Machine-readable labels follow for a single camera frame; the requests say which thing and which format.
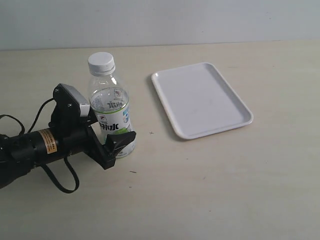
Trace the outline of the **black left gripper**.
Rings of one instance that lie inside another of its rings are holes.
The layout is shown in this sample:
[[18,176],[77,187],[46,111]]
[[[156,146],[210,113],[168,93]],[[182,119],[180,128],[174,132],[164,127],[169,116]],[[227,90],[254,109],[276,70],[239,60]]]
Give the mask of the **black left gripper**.
[[115,165],[116,158],[127,157],[133,152],[135,131],[108,134],[103,145],[92,128],[97,121],[91,108],[87,116],[80,117],[80,111],[74,107],[55,106],[48,126],[56,140],[58,153],[63,157],[85,153],[107,170]]

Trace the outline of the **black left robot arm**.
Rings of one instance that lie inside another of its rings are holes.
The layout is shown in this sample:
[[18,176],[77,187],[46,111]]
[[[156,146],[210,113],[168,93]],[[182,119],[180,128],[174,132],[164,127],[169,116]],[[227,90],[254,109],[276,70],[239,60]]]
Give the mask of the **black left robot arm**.
[[107,135],[101,144],[91,125],[97,122],[93,111],[81,116],[79,110],[62,110],[58,106],[51,115],[49,127],[29,133],[21,131],[19,135],[0,136],[0,186],[11,184],[27,175],[32,169],[42,168],[53,184],[62,192],[71,194],[72,189],[64,188],[48,167],[48,164],[62,159],[71,172],[75,188],[80,180],[68,157],[85,153],[103,169],[115,165],[116,156],[136,138],[135,131],[117,135]]

